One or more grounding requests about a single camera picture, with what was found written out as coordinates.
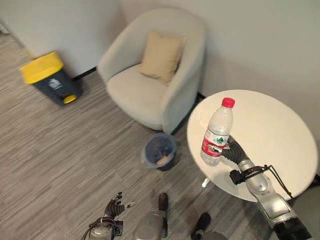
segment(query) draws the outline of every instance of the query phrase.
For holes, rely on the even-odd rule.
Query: trash can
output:
[[[79,98],[81,91],[63,67],[58,54],[51,52],[21,67],[20,71],[26,84],[33,85],[53,102],[64,106]]]
[[[176,141],[172,135],[157,133],[142,148],[141,161],[145,168],[168,171],[175,165]]]

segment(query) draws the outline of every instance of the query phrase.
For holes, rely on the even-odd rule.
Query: red bottle cap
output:
[[[235,105],[236,101],[230,97],[225,97],[222,100],[222,106],[226,107],[226,108],[230,108],[232,109]]]

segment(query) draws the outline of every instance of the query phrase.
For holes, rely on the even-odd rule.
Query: armchair armrest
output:
[[[205,37],[201,35],[185,49],[180,66],[161,100],[162,128],[171,133],[191,109],[197,96],[201,66],[205,51]]]
[[[114,75],[141,63],[146,35],[139,28],[134,23],[127,26],[102,56],[97,71],[105,84]]]

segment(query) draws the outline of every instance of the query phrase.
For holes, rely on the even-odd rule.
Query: yellow pedal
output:
[[[77,99],[76,95],[72,94],[72,95],[69,95],[66,98],[64,98],[63,99],[63,103],[64,104],[68,104],[68,103],[71,103],[73,100],[76,100],[76,99]]]

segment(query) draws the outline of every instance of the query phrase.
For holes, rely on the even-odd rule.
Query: armchair seat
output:
[[[162,130],[161,100],[168,87],[141,74],[139,66],[113,76],[106,84],[107,92],[130,117],[151,129]]]

